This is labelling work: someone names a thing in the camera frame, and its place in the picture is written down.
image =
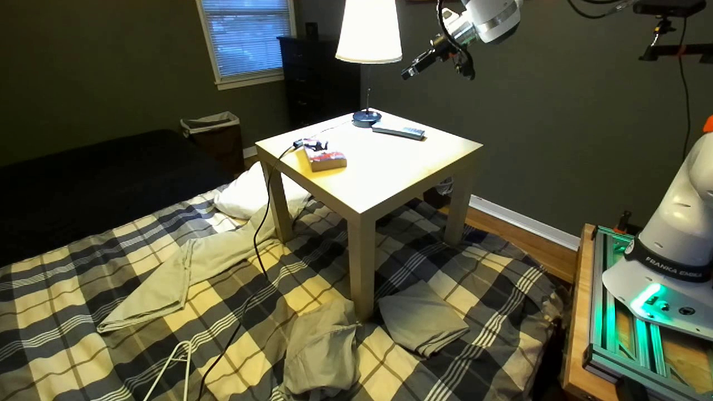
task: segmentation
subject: gray cloth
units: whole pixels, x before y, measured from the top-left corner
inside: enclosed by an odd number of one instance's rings
[[[289,202],[287,206],[293,215],[303,206],[303,201]],[[177,251],[157,265],[96,329],[106,334],[182,310],[190,285],[221,273],[253,251],[253,232],[262,213],[265,206],[235,232],[192,239],[181,244]],[[269,212],[256,242],[262,242],[272,233],[273,217]]]
[[[424,356],[439,351],[467,331],[457,310],[439,298],[424,281],[378,298],[378,310],[390,337],[405,349]]]
[[[291,393],[348,389],[356,381],[356,317],[352,300],[298,317],[287,337],[284,388]]]

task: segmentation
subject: bed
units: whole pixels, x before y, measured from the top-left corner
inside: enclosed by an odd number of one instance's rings
[[[190,285],[177,312],[96,329],[185,242],[244,227],[216,208],[224,177],[197,182],[181,201],[0,268],[0,399],[306,399],[283,383],[289,329],[348,298],[344,224],[313,201],[289,242],[260,241],[256,253]],[[424,201],[378,221],[377,296],[428,283],[467,329],[421,356],[381,317],[358,322],[356,381],[333,399],[527,399],[562,318],[553,281],[496,236],[465,230],[447,247],[441,227]]]

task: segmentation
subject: pillow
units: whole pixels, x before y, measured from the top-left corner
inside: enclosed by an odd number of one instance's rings
[[[287,205],[298,201],[306,202],[310,192],[295,185],[283,173]],[[219,195],[216,206],[239,221],[246,221],[251,213],[268,205],[268,190],[260,162],[253,162],[246,171],[233,177]]]

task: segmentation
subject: white table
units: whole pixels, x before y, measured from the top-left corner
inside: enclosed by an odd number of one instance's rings
[[[348,221],[349,296],[358,321],[367,321],[375,312],[377,221],[453,177],[446,242],[459,242],[480,149],[479,142],[455,133],[386,110],[381,115],[383,122],[425,129],[425,141],[371,133],[371,129],[355,127],[348,114],[256,142],[283,242],[291,239],[291,217],[278,171]],[[301,138],[313,138],[342,152],[348,166],[311,171],[295,152],[287,152]]]

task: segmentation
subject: gray wall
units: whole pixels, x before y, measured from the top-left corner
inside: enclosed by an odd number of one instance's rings
[[[326,5],[331,1],[306,0],[303,18],[320,18],[320,30],[337,36],[341,8],[327,12]],[[469,47],[473,81],[446,61],[402,81],[398,70],[425,49],[437,21],[433,5],[398,6],[405,58],[367,75],[375,106],[484,142],[476,193],[515,212],[572,233],[583,222],[613,224],[624,208],[645,222],[685,133],[678,59],[636,59],[650,43],[650,16],[625,8],[592,21],[565,0],[527,0],[516,36]],[[689,43],[713,43],[710,21],[713,8],[689,18]],[[713,65],[685,58],[683,70],[694,141],[713,114]]]
[[[0,0],[0,164],[229,109],[283,131],[283,85],[219,92],[194,0]]]

